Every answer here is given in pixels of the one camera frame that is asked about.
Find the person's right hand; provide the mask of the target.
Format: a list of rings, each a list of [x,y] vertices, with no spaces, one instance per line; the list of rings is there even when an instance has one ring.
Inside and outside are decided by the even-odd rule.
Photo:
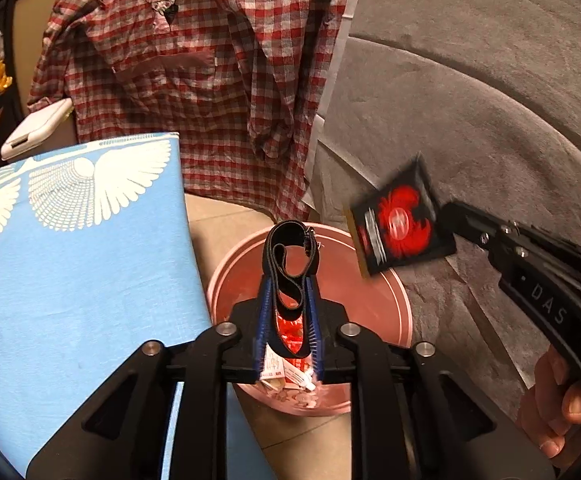
[[[537,360],[534,378],[520,400],[517,426],[564,470],[581,454],[581,382],[553,347]]]

